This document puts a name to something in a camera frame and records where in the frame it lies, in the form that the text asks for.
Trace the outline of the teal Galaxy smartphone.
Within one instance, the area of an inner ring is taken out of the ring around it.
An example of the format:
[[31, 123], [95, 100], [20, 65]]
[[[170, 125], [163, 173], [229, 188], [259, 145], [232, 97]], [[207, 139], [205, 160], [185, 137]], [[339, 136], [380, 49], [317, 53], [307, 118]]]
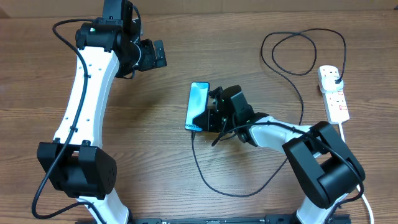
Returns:
[[203, 131], [203, 128], [193, 120], [205, 112], [208, 102], [208, 82], [192, 82], [187, 106], [185, 129], [189, 131]]

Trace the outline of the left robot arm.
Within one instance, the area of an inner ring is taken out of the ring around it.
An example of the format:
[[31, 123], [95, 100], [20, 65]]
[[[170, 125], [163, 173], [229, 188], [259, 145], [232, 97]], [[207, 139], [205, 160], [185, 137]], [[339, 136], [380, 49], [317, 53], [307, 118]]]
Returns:
[[72, 50], [76, 74], [62, 122], [37, 158], [43, 181], [75, 198], [95, 223], [132, 223], [130, 209], [114, 188], [116, 161], [103, 151], [103, 119], [115, 78], [166, 66], [161, 40], [141, 39], [139, 11], [127, 0], [105, 1], [101, 17], [82, 19]]

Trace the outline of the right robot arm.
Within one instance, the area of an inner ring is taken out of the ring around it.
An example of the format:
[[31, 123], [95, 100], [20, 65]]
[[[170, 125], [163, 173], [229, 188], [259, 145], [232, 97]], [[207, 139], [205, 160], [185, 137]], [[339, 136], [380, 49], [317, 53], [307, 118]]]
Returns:
[[243, 143], [285, 154], [305, 194], [292, 215], [266, 215], [265, 223], [351, 223], [337, 208], [364, 193], [362, 165], [326, 121], [302, 126], [254, 112], [239, 85], [210, 90], [208, 82], [193, 82], [185, 128], [218, 133], [213, 144], [237, 136]]

